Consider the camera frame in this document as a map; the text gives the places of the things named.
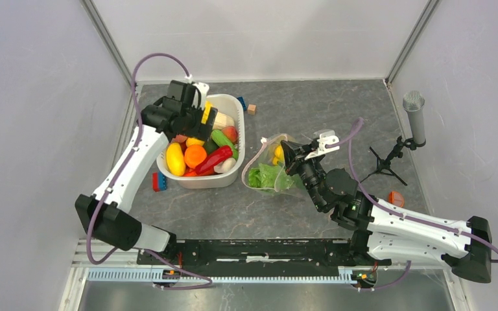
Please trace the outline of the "yellow banana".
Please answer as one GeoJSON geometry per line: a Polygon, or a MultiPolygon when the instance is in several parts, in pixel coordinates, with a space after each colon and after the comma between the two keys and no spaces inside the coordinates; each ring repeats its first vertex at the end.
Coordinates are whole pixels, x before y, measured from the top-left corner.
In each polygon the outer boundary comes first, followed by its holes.
{"type": "Polygon", "coordinates": [[[285,162],[284,153],[281,145],[278,145],[273,152],[272,164],[278,166],[285,162]]]}

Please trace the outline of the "green napa cabbage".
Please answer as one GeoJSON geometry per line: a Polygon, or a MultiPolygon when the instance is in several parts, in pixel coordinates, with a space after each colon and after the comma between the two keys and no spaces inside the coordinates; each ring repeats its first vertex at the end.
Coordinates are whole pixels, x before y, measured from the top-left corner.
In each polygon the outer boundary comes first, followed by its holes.
{"type": "Polygon", "coordinates": [[[246,181],[249,187],[269,193],[286,193],[303,189],[301,179],[287,175],[281,165],[260,163],[249,170],[246,181]]]}

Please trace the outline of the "yellow crinkled lettuce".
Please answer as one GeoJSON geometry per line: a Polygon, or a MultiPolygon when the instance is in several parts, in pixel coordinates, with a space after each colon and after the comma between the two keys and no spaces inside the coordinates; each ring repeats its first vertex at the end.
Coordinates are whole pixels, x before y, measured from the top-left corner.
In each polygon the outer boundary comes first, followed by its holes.
{"type": "MultiPolygon", "coordinates": [[[[204,106],[204,112],[202,116],[202,124],[206,124],[207,121],[209,120],[209,116],[211,113],[211,110],[213,109],[213,106],[210,101],[206,101],[205,106],[204,106]]],[[[213,129],[214,130],[222,130],[225,127],[228,126],[235,126],[235,121],[232,117],[229,115],[226,115],[224,113],[218,112],[215,116],[214,123],[213,123],[213,129]]]]}

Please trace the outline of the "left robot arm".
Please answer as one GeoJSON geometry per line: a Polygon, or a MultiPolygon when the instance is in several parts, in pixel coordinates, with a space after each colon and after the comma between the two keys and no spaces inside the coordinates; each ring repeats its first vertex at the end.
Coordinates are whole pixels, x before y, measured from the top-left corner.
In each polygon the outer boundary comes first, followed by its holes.
{"type": "Polygon", "coordinates": [[[178,247],[170,242],[172,233],[143,224],[130,210],[145,174],[172,139],[177,135],[209,139],[217,109],[207,105],[208,91],[209,85],[202,82],[173,80],[165,96],[142,109],[141,122],[108,177],[93,194],[81,194],[75,201],[89,239],[123,251],[153,250],[162,264],[177,258],[178,247]]]}

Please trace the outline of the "clear zip top bag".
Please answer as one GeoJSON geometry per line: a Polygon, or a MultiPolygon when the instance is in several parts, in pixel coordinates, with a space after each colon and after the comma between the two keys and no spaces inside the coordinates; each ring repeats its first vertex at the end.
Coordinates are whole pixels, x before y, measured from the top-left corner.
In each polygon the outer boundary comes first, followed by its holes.
{"type": "Polygon", "coordinates": [[[286,133],[261,139],[261,148],[243,168],[242,183],[262,194],[304,198],[307,192],[300,177],[290,176],[285,171],[282,141],[294,142],[295,139],[286,133]]]}

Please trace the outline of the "yellow lemon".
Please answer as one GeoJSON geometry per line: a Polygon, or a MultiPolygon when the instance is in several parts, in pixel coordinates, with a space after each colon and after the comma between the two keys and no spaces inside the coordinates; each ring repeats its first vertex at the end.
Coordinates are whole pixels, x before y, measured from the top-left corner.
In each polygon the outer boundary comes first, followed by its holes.
{"type": "Polygon", "coordinates": [[[165,160],[171,174],[175,176],[183,176],[185,174],[186,164],[180,143],[171,143],[167,147],[165,160]]]}

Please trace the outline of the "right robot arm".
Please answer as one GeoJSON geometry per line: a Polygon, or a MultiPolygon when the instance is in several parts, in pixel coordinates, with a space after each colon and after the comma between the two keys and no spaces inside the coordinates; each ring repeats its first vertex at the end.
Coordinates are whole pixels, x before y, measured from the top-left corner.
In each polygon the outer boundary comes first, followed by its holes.
{"type": "Polygon", "coordinates": [[[300,177],[316,210],[353,231],[348,254],[354,263],[371,259],[438,263],[467,281],[492,281],[487,219],[448,220],[397,207],[366,196],[343,168],[326,172],[320,163],[323,157],[311,157],[316,143],[282,141],[280,148],[287,175],[300,177]]]}

